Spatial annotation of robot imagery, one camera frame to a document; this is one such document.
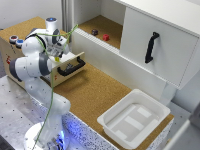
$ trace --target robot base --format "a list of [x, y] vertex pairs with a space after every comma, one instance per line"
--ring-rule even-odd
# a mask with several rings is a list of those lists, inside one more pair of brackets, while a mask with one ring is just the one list
[[[37, 133], [40, 131], [42, 125], [43, 125], [43, 122], [37, 123], [26, 132], [25, 137], [24, 137], [24, 150], [33, 149], [33, 146], [35, 144], [34, 138], [36, 137]], [[66, 150], [70, 141], [70, 139], [66, 137], [66, 134], [63, 135], [63, 141], [64, 141], [64, 150]], [[49, 142], [48, 145], [49, 146], [47, 145], [42, 146], [39, 142], [37, 142], [34, 150], [57, 150], [57, 146], [53, 142]]]

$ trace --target cork board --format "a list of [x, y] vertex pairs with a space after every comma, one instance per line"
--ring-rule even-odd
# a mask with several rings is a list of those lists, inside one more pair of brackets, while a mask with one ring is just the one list
[[[24, 39], [32, 28], [45, 28], [45, 21], [40, 17], [35, 17], [0, 31], [0, 36], [7, 42], [9, 42], [9, 37], [14, 34]], [[87, 63], [83, 71], [55, 87], [54, 92], [69, 99], [72, 113], [120, 150], [123, 150], [104, 133], [97, 118], [131, 92], [131, 89]], [[137, 150], [146, 149], [172, 119], [173, 115], [167, 116]]]
[[91, 34], [93, 29], [98, 30], [99, 34], [96, 35], [96, 37], [100, 40], [103, 40], [104, 34], [108, 34], [110, 36], [110, 40], [105, 42], [120, 49], [123, 30], [122, 25], [100, 15], [83, 24], [80, 24], [79, 28], [89, 34]]

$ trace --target wooden countertop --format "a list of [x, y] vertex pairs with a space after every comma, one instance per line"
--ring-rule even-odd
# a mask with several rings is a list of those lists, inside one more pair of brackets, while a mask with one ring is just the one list
[[[30, 19], [0, 31], [0, 37], [7, 42], [11, 35], [24, 39], [32, 28], [45, 28], [45, 21], [39, 17]], [[82, 72], [55, 87], [54, 91], [71, 102], [72, 113], [120, 150], [123, 149], [104, 133], [102, 126], [97, 123], [97, 118], [127, 95], [131, 89], [87, 63]], [[167, 116], [137, 150], [146, 149], [172, 119], [173, 115]]]

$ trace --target white plastic bin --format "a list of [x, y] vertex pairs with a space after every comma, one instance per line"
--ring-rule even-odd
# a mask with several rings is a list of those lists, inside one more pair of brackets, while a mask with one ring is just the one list
[[97, 121], [105, 133], [122, 147], [135, 149], [169, 113], [166, 106], [140, 90], [133, 90]]

